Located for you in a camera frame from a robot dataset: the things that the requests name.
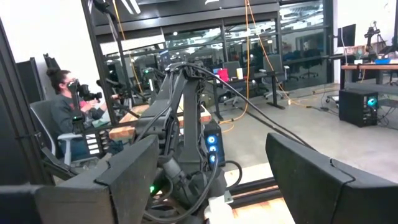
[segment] dark hair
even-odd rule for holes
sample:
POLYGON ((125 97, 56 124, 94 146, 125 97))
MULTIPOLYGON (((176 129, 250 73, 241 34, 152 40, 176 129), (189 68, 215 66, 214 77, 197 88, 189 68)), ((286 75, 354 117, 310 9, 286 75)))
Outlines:
POLYGON ((68 70, 61 70, 59 68, 49 68, 47 75, 50 78, 52 88, 54 88, 56 94, 60 93, 60 84, 63 83, 65 75, 69 74, 68 70))

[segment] gray sweatshirt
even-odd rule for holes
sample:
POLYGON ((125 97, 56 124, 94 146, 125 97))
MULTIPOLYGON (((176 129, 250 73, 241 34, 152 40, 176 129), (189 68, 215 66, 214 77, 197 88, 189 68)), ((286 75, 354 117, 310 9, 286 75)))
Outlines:
MULTIPOLYGON (((53 100, 51 105, 51 114, 54 122, 57 124, 55 133, 57 136, 65 133, 73 132, 72 125, 72 113, 73 112, 73 101, 71 98, 67 98, 62 94, 58 94, 53 100)), ((100 119, 104 111, 101 109, 91 109, 85 113, 85 128, 89 128, 94 120, 100 119)))

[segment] computer tower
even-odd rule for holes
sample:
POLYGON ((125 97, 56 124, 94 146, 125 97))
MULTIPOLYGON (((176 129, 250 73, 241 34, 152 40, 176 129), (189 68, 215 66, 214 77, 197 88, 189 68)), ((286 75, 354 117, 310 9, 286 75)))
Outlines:
POLYGON ((225 161, 223 135, 221 128, 215 120, 211 120, 205 125, 203 135, 206 141, 206 147, 209 152, 215 151, 218 157, 218 163, 225 161))
POLYGON ((377 125, 378 93, 366 90, 339 91, 339 118, 362 128, 377 125))

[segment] chair armrest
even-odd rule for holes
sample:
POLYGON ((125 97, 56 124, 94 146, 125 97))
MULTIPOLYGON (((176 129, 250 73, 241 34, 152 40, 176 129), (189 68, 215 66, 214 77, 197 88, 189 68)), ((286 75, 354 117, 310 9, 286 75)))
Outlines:
POLYGON ((83 136, 81 134, 73 134, 73 133, 66 133, 66 134, 61 134, 58 136, 58 140, 71 140, 75 138, 82 138, 83 136))

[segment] white cable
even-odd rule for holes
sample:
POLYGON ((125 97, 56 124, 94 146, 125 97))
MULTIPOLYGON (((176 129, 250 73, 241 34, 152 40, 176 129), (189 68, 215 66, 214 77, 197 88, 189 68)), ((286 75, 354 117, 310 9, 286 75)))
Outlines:
POLYGON ((346 51, 346 46, 344 44, 344 38, 343 38, 343 28, 341 28, 341 41, 343 43, 343 50, 344 50, 344 56, 346 57, 346 65, 348 64, 347 61, 347 51, 346 51))

